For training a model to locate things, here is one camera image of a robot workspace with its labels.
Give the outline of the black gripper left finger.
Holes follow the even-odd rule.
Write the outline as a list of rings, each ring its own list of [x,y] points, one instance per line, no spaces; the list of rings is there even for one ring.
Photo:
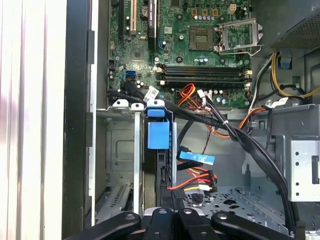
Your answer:
[[[170,209],[153,207],[144,216],[124,211],[68,240],[170,240],[174,214]]]

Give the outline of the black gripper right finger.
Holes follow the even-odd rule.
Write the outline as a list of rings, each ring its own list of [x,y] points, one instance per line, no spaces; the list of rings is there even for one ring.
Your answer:
[[[236,214],[220,211],[206,217],[193,208],[176,213],[179,233],[177,240],[292,240],[293,237],[255,223]]]

